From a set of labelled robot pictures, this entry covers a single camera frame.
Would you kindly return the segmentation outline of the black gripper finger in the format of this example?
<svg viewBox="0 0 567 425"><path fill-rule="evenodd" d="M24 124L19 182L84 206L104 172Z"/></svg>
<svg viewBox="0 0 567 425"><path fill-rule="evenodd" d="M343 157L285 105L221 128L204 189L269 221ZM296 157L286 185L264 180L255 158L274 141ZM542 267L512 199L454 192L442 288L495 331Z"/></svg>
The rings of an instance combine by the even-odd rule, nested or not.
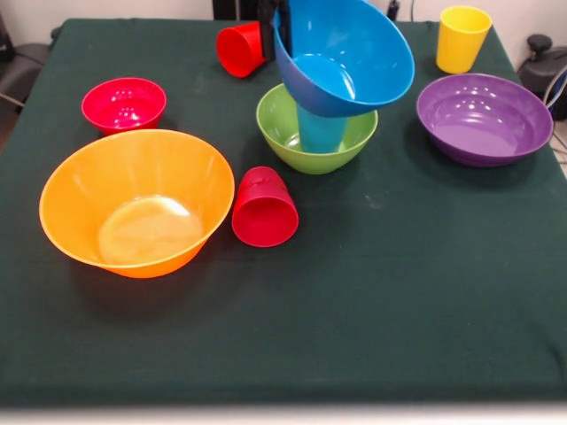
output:
<svg viewBox="0 0 567 425"><path fill-rule="evenodd" d="M288 0L277 1L276 9L279 12L280 23L278 33L287 52L292 52L291 42L291 9Z"/></svg>
<svg viewBox="0 0 567 425"><path fill-rule="evenodd" d="M276 12L276 1L259 1L259 23L262 55L266 60L275 59L273 18Z"/></svg>

